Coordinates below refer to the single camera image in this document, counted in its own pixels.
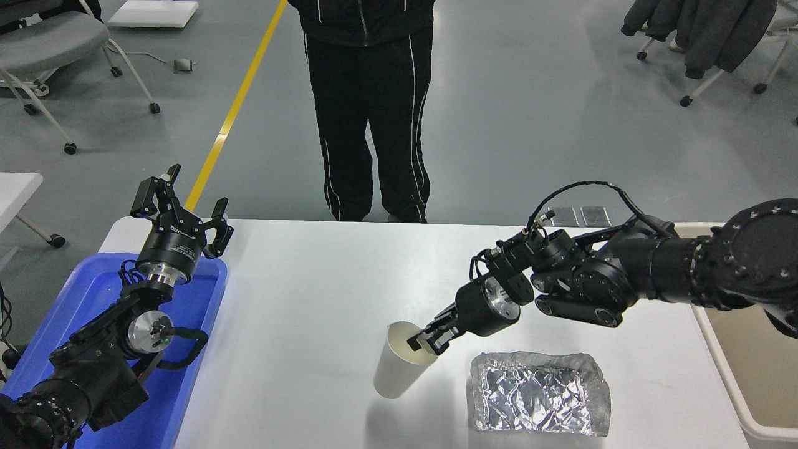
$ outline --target concrete floor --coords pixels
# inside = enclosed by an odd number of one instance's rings
[[[104,0],[104,17],[121,3]],[[0,170],[44,175],[23,211],[69,241],[53,250],[18,222],[0,234],[0,247],[21,249],[0,273],[13,343],[33,336],[74,266],[129,213],[141,180],[180,163],[176,191],[188,197],[279,2],[200,3],[183,30],[112,29],[129,52],[196,62],[195,73],[173,74],[131,56],[161,114],[148,113],[132,77],[111,77],[100,53],[49,82],[45,103],[73,135],[75,156],[44,117],[0,97]],[[549,192],[587,179],[614,182],[670,221],[722,222],[796,195],[798,57],[756,95],[779,50],[760,46],[685,109],[678,101],[699,81],[683,76],[682,56],[665,44],[635,59],[646,38],[620,33],[629,6],[438,2],[423,128],[431,222],[525,224]],[[322,180],[302,32],[288,7],[195,211],[229,197],[230,217],[332,220]],[[386,221],[374,204],[367,220]],[[629,215],[599,187],[551,205],[606,206],[615,223]]]

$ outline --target black track pants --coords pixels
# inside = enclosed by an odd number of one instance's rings
[[[429,88],[433,29],[374,47],[334,46],[305,35],[324,158],[324,194],[339,221],[371,210],[369,125],[382,205],[405,222],[426,220],[429,177],[421,112]]]

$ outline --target black jacket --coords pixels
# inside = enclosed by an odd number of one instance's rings
[[[734,71],[753,51],[776,13],[776,0],[635,0],[621,32],[665,41],[676,30],[685,49],[685,76],[701,79],[717,66]]]
[[[374,46],[433,23],[435,0],[288,0],[302,29],[341,46]]]

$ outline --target aluminum foil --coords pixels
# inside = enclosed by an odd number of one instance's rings
[[[606,436],[610,388],[588,354],[480,354],[471,362],[478,431]]]

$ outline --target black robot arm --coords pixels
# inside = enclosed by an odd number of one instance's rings
[[[625,224],[576,238],[548,234],[542,221],[551,215],[530,219],[475,256],[471,281],[408,344],[440,355],[466,332],[488,336],[514,324],[520,306],[533,301],[547,315],[614,328],[641,297],[725,311],[757,304],[779,331],[798,338],[798,199],[745,209],[711,236],[692,239],[627,204],[635,215]],[[477,263],[488,272],[475,276]]]
[[[135,260],[137,272],[124,264],[120,270],[117,302],[50,354],[50,377],[16,400],[0,395],[3,449],[72,447],[85,424],[94,431],[110,426],[147,401],[144,381],[154,369],[181,369],[199,355],[207,334],[174,326],[159,306],[172,300],[176,284],[191,281],[200,254],[223,254],[233,228],[223,216],[227,198],[206,223],[180,206],[172,188],[179,171],[173,165],[164,178],[139,186],[131,215],[152,221],[152,230]],[[210,228],[216,235],[207,244]],[[195,344],[184,360],[168,362],[162,358],[173,336]]]

